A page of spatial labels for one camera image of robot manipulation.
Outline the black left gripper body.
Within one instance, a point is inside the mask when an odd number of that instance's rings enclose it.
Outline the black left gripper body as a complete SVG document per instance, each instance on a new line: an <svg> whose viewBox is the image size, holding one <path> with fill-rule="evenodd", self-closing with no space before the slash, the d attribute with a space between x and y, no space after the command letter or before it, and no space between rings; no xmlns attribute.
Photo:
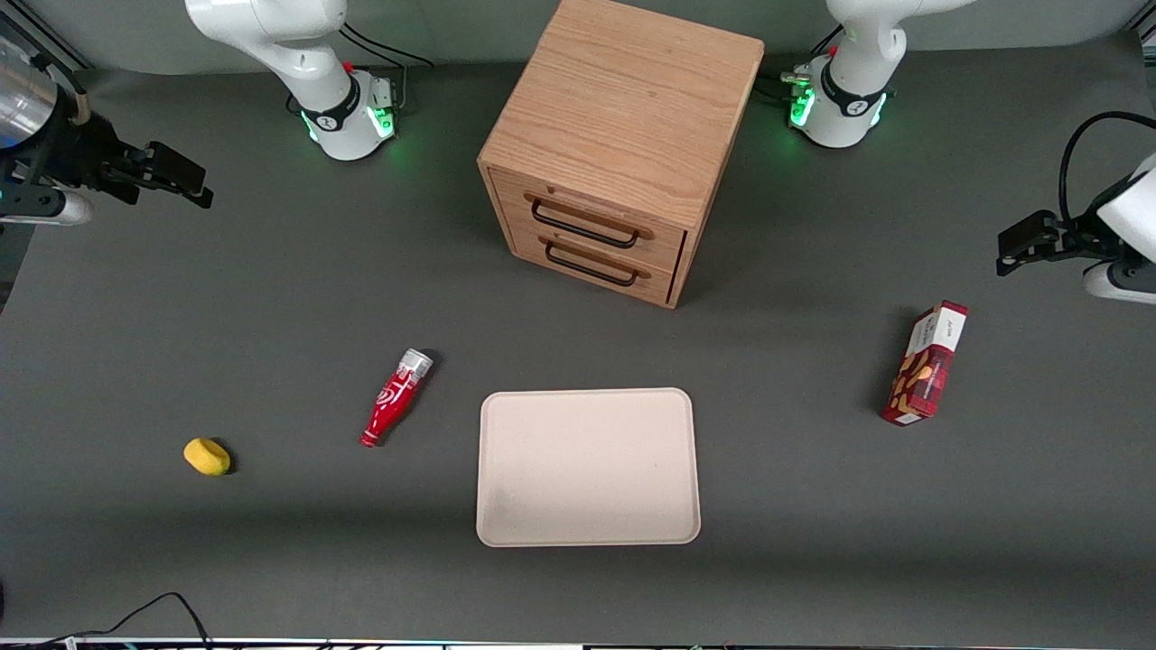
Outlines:
<svg viewBox="0 0 1156 650"><path fill-rule="evenodd" d="M1052 214L1052 226L1058 232L1051 263L1069 259L1091 259L1096 263L1119 263L1122 259L1122 239L1099 217L1097 210L1085 210L1080 217Z"/></svg>

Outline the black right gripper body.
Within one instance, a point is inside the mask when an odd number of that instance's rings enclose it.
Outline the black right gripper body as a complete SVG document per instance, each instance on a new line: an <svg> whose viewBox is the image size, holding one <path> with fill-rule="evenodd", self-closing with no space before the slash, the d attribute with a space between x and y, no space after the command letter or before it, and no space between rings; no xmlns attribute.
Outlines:
<svg viewBox="0 0 1156 650"><path fill-rule="evenodd" d="M148 182L139 165L139 149L125 145L108 119L91 115L75 125L75 99L55 93L55 106L34 135L13 143L3 136L3 182L66 189L90 189L121 201L136 201Z"/></svg>

